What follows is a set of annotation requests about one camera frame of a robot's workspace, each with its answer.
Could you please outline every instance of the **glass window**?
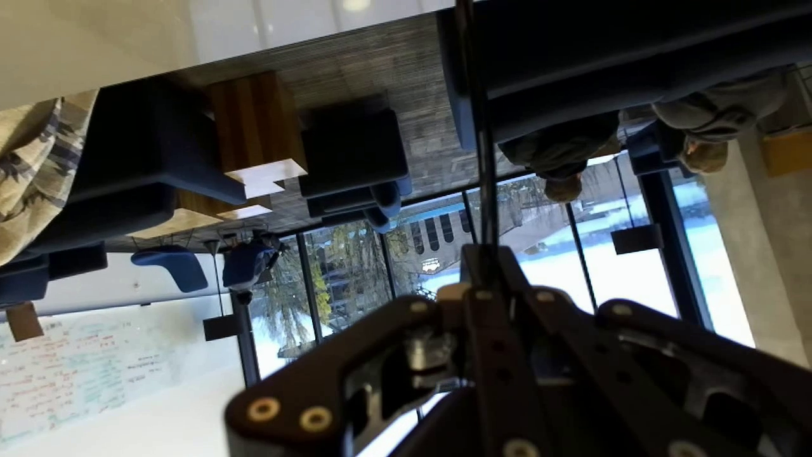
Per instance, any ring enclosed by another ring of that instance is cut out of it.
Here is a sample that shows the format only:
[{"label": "glass window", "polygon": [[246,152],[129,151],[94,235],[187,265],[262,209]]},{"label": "glass window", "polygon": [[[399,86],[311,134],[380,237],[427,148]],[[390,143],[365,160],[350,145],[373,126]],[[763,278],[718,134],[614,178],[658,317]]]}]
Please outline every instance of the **glass window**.
[{"label": "glass window", "polygon": [[462,247],[472,241],[462,194],[403,209],[399,230],[387,235],[397,294],[434,298],[459,282]]},{"label": "glass window", "polygon": [[379,235],[365,221],[305,235],[323,332],[338,332],[390,299]]},{"label": "glass window", "polygon": [[596,303],[628,298],[677,317],[658,250],[618,254],[611,231],[648,225],[629,159],[614,155],[581,174],[581,199],[572,204]]},{"label": "glass window", "polygon": [[281,245],[288,250],[276,265],[251,287],[250,312],[262,377],[272,377],[314,340],[297,240]]},{"label": "glass window", "polygon": [[[479,221],[479,190],[469,190],[469,204]],[[595,310],[566,209],[544,197],[540,178],[500,184],[500,245],[512,250],[531,285],[564,291],[581,310]]]},{"label": "glass window", "polygon": [[706,292],[713,330],[743,345],[753,345],[737,278],[706,186],[684,174],[671,174],[681,204],[687,245]]}]

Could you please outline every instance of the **black machine part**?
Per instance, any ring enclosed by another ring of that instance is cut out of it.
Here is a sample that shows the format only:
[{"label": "black machine part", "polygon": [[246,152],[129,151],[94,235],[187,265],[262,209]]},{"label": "black machine part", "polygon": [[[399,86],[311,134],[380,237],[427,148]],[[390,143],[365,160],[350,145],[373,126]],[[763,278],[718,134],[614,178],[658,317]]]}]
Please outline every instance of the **black machine part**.
[{"label": "black machine part", "polygon": [[591,317],[510,250],[462,265],[437,303],[399,298],[239,395],[232,454],[356,454],[437,390],[397,454],[812,454],[807,371],[628,299]]}]

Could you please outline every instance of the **bolt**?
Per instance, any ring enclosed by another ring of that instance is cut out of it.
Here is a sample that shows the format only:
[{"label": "bolt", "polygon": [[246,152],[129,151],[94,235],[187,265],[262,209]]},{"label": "bolt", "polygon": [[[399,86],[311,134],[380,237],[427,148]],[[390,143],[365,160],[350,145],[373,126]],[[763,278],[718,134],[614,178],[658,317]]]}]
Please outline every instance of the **bolt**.
[{"label": "bolt", "polygon": [[307,411],[302,415],[302,419],[300,419],[300,426],[302,426],[307,434],[326,431],[326,429],[330,429],[330,424],[333,424],[333,415],[330,415],[330,410],[326,410],[326,407],[313,407],[313,410],[307,410]]},{"label": "bolt", "polygon": [[703,447],[677,439],[667,444],[667,457],[708,457]]},{"label": "bolt", "polygon": [[279,415],[279,402],[274,396],[262,396],[250,407],[251,423],[272,423]]},{"label": "bolt", "polygon": [[536,449],[536,444],[529,443],[529,439],[510,439],[510,443],[506,443],[503,454],[506,454],[506,457],[540,457],[538,449]]},{"label": "bolt", "polygon": [[611,312],[614,317],[629,317],[629,315],[632,315],[632,308],[629,308],[629,306],[614,306],[610,312]]},{"label": "bolt", "polygon": [[427,303],[412,303],[409,310],[412,310],[412,312],[427,312],[429,306],[427,306]]}]

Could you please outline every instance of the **whiteboard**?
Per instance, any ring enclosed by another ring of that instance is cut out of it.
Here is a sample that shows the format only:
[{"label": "whiteboard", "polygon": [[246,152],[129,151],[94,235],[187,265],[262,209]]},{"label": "whiteboard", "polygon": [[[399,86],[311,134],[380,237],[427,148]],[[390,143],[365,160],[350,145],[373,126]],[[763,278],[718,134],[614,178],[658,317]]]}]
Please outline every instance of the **whiteboard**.
[{"label": "whiteboard", "polygon": [[16,343],[0,326],[0,447],[120,410],[175,378],[179,332],[160,308],[43,317],[43,332]]}]

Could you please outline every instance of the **black bar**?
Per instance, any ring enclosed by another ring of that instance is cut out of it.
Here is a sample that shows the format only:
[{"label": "black bar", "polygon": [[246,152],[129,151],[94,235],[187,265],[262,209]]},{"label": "black bar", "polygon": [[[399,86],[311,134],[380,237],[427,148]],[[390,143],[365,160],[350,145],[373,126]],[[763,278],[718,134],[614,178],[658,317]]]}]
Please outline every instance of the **black bar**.
[{"label": "black bar", "polygon": [[487,120],[487,91],[482,86],[482,65],[477,61],[477,20],[474,4],[456,0],[456,32],[462,46],[462,66],[467,89],[472,94],[472,117],[477,133],[477,166],[479,166],[479,205],[482,205],[482,245],[500,245],[500,199],[497,199],[497,160],[496,160],[496,141]]},{"label": "black bar", "polygon": [[297,235],[297,250],[300,250],[300,265],[302,265],[302,280],[305,280],[305,298],[307,298],[313,336],[314,336],[314,343],[323,343],[326,340],[323,317],[321,317],[321,310],[314,306],[313,271],[311,271],[307,247],[305,247],[305,237],[302,235]]},{"label": "black bar", "polygon": [[663,231],[661,258],[684,322],[713,330],[700,274],[695,271],[686,225],[667,169],[658,174],[643,174],[639,194],[652,225]]},{"label": "black bar", "polygon": [[205,340],[223,340],[223,339],[234,339],[239,332],[242,332],[242,326],[239,326],[237,315],[220,315],[220,317],[204,321]]},{"label": "black bar", "polygon": [[574,241],[577,241],[577,250],[580,250],[580,261],[581,261],[585,282],[586,282],[586,291],[588,291],[591,310],[599,312],[599,299],[595,298],[595,285],[591,285],[591,274],[588,274],[588,265],[586,265],[586,254],[585,254],[585,245],[581,245],[581,235],[580,235],[580,221],[577,221],[574,205],[566,204],[564,209],[566,209],[568,230],[574,231]]},{"label": "black bar", "polygon": [[467,190],[459,190],[459,194],[462,194],[462,205],[465,205],[465,214],[467,214],[467,225],[472,227],[472,245],[479,245],[477,241],[474,214],[472,214],[472,200],[467,199]]},{"label": "black bar", "polygon": [[621,190],[624,204],[628,204],[629,227],[634,227],[634,214],[632,214],[632,204],[629,204],[629,190],[628,190],[628,184],[624,184],[624,174],[619,171],[619,159],[611,159],[611,164],[614,164],[614,174],[618,174],[618,181],[619,181],[619,190]]},{"label": "black bar", "polygon": [[260,373],[260,358],[256,358],[256,345],[253,345],[253,327],[251,327],[250,306],[251,306],[251,292],[234,292],[232,294],[234,317],[237,317],[237,326],[242,327],[237,332],[237,345],[239,345],[239,358],[245,367],[245,384],[253,386],[262,382],[262,373]]},{"label": "black bar", "polygon": [[379,235],[380,254],[383,254],[383,269],[387,269],[387,285],[388,285],[388,299],[397,299],[397,278],[390,274],[390,258],[388,258],[388,245],[387,237]]}]

